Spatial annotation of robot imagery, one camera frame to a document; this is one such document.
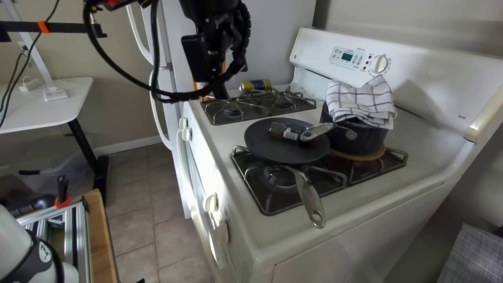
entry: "wire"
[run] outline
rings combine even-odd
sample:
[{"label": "wire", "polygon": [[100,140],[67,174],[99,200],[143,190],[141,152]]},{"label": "wire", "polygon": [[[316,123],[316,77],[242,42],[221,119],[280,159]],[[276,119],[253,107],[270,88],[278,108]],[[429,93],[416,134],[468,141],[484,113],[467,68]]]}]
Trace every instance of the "wire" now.
[{"label": "wire", "polygon": [[[96,35],[94,35],[94,28],[93,28],[93,24],[91,24],[91,13],[94,13],[94,6],[99,5],[97,0],[86,0],[85,5],[83,5],[83,24],[86,27],[86,31],[88,31],[88,38],[91,41],[91,44],[94,46],[96,52],[102,57],[102,60],[111,68],[115,69],[116,72],[119,72],[122,77],[126,77],[129,82],[135,83],[137,86],[140,88],[144,88],[144,90],[149,90],[154,97],[157,101],[162,101],[162,102],[179,102],[179,101],[192,101],[192,99],[198,99],[199,96],[206,96],[209,94],[214,88],[220,86],[221,83],[225,83],[226,80],[229,80],[234,74],[237,74],[239,71],[242,71],[245,68],[245,57],[234,57],[232,63],[229,64],[229,68],[226,69],[225,74],[221,74],[220,77],[217,77],[214,82],[210,82],[209,85],[206,85],[204,88],[201,90],[196,90],[196,91],[188,91],[188,93],[170,93],[170,91],[163,91],[163,90],[159,90],[157,86],[152,86],[152,85],[148,85],[138,79],[135,79],[133,75],[130,75],[129,72],[126,72],[121,66],[118,66],[110,57],[108,53],[100,47]],[[155,28],[157,27],[157,17],[152,17],[154,22],[151,22],[151,25]]]},{"label": "wire", "polygon": [[[61,0],[56,0],[56,2],[55,2],[52,11],[49,13],[49,16],[47,16],[45,20],[44,20],[45,24],[47,24],[47,22],[53,17],[53,14],[56,13],[56,9],[58,9],[58,6],[60,6],[60,2],[61,2]],[[22,66],[22,69],[19,71],[17,75],[16,75],[16,71],[17,71],[17,68],[19,68],[19,61],[20,61],[20,57],[22,57],[23,52],[20,52],[19,57],[17,57],[17,60],[16,60],[16,66],[14,66],[12,75],[11,75],[9,83],[8,83],[6,90],[5,90],[5,94],[3,94],[3,97],[1,97],[1,105],[0,105],[0,107],[1,107],[1,108],[0,108],[0,112],[1,112],[0,127],[3,126],[5,118],[6,118],[6,112],[9,110],[9,102],[11,102],[14,88],[16,88],[19,79],[22,77],[22,74],[25,72],[25,69],[27,69],[27,66],[28,66],[28,63],[30,63],[30,60],[31,60],[31,52],[33,52],[33,49],[34,49],[34,46],[36,46],[36,42],[38,42],[38,39],[39,39],[41,36],[42,36],[42,33],[38,33],[36,38],[33,39],[33,42],[31,42],[31,46],[30,46],[30,49],[28,49],[28,53],[27,53],[27,60],[25,60],[25,63],[23,63],[23,66]]]},{"label": "wire", "polygon": [[[157,28],[157,8],[159,8],[159,0],[154,0],[151,5],[151,31],[152,31],[152,52],[154,52],[154,71],[151,75],[151,88],[157,88],[159,82],[159,66],[160,66],[160,50],[159,50],[159,28]],[[160,101],[160,102],[170,102],[171,99],[163,99],[160,94],[155,91],[151,91],[152,97]]]},{"label": "wire", "polygon": [[14,77],[16,77],[16,74],[17,74],[17,68],[19,68],[19,63],[20,63],[22,55],[23,55],[23,52],[19,52],[19,55],[17,55],[17,58],[16,58],[16,64],[14,64],[12,74],[11,74],[9,82],[8,82],[8,85],[6,85],[5,94],[1,96],[0,112],[3,110],[8,90],[11,90],[12,80],[14,80]]}]

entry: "pan handle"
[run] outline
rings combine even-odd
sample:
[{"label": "pan handle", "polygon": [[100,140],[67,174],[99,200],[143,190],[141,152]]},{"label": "pan handle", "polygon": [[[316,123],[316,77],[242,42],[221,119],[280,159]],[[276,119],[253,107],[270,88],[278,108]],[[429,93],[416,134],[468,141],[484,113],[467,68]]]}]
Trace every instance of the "pan handle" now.
[{"label": "pan handle", "polygon": [[305,211],[308,212],[309,220],[317,229],[322,229],[327,223],[325,209],[311,181],[305,176],[303,171],[294,170],[291,167],[286,168],[295,174],[297,190],[305,206]]},{"label": "pan handle", "polygon": [[339,126],[339,124],[335,124],[335,123],[320,123],[317,126],[313,126],[313,127],[308,127],[306,130],[303,130],[300,134],[300,141],[311,141],[327,132],[330,132],[331,129],[341,129],[341,130],[346,130],[346,138],[347,140],[357,140],[358,138],[358,134],[346,126]]}]

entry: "burner grate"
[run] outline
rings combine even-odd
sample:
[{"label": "burner grate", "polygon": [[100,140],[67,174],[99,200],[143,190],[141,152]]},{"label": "burner grate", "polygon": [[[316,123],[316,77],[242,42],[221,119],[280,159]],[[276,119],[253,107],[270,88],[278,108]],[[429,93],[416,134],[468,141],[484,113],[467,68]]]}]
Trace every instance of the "burner grate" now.
[{"label": "burner grate", "polygon": [[232,99],[203,101],[201,107],[210,124],[231,124],[264,116],[286,115],[316,108],[316,101],[302,93],[264,91]]},{"label": "burner grate", "polygon": [[[276,215],[302,204],[294,182],[294,174],[281,165],[269,165],[237,146],[231,156],[248,192],[264,215]],[[316,165],[305,165],[303,173],[313,182],[319,196],[330,195],[346,187],[346,176]]]},{"label": "burner grate", "polygon": [[[319,162],[303,165],[302,171],[309,178],[319,196],[327,196],[402,168],[407,159],[405,151],[391,148],[374,160],[349,160],[328,154]],[[231,160],[264,215],[276,215],[302,204],[292,173],[281,165],[264,163],[243,146],[232,151]]]}]

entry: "checkered towel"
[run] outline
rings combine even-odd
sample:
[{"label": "checkered towel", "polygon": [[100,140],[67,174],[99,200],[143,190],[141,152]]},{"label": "checkered towel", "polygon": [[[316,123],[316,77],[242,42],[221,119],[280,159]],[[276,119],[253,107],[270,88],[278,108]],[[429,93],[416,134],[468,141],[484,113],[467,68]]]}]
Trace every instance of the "checkered towel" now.
[{"label": "checkered towel", "polygon": [[382,75],[374,77],[361,88],[330,82],[327,107],[335,123],[358,118],[369,126],[393,129],[396,118],[391,88]]}]

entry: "black pot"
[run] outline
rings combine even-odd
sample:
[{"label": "black pot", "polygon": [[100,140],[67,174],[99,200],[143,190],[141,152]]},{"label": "black pot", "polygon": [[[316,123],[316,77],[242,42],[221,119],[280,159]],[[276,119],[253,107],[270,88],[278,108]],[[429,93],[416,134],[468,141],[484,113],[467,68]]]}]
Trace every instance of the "black pot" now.
[{"label": "black pot", "polygon": [[[331,123],[328,107],[324,104],[320,113],[320,123]],[[330,148],[333,151],[350,154],[350,156],[371,156],[375,154],[382,146],[388,134],[386,129],[372,127],[364,124],[358,118],[344,119],[336,123],[339,127],[333,127],[327,137],[330,138]]]}]

